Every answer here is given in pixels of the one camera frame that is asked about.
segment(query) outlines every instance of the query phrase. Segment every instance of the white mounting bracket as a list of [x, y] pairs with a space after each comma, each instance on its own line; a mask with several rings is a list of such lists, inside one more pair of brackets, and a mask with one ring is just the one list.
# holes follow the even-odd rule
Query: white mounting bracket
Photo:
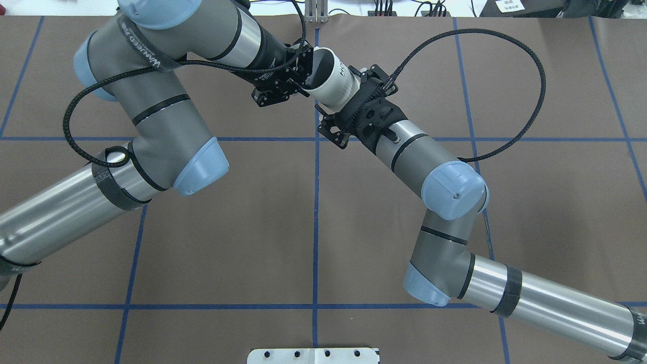
[[255, 349], [247, 364], [380, 364], [377, 348]]
[[327, 23], [328, 0], [305, 0], [304, 15], [308, 23]]

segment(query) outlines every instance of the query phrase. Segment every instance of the white cylinder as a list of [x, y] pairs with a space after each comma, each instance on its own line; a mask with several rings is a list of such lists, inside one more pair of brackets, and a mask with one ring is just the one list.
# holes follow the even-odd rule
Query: white cylinder
[[306, 79], [310, 95], [333, 113], [339, 112], [360, 89], [360, 81], [328, 48], [315, 47], [313, 73]]

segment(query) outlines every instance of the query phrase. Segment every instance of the blue joint cover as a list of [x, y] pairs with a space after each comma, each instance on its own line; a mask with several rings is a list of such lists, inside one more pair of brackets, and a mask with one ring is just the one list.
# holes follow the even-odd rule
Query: blue joint cover
[[[92, 74], [92, 69], [90, 69], [90, 61], [87, 57], [87, 45], [90, 43], [90, 38], [92, 38], [94, 33], [96, 33], [96, 30], [87, 37], [85, 42], [81, 44], [81, 47], [79, 47], [79, 49], [74, 54], [74, 73], [76, 73], [76, 77], [85, 87], [90, 87], [96, 83], [96, 78]], [[93, 93], [95, 96], [103, 100], [117, 101], [117, 99], [113, 95], [108, 93], [103, 88], [94, 90]]]
[[202, 0], [117, 0], [117, 3], [135, 24], [162, 30], [184, 23], [198, 10]]
[[433, 285], [411, 262], [406, 269], [404, 289], [416, 299], [434, 306], [447, 306], [449, 296]]
[[476, 206], [485, 189], [485, 181], [470, 165], [449, 161], [429, 173], [422, 183], [420, 197], [428, 209], [451, 221]]
[[209, 139], [184, 166], [173, 183], [182, 196], [191, 196], [229, 171], [229, 162], [215, 137]]

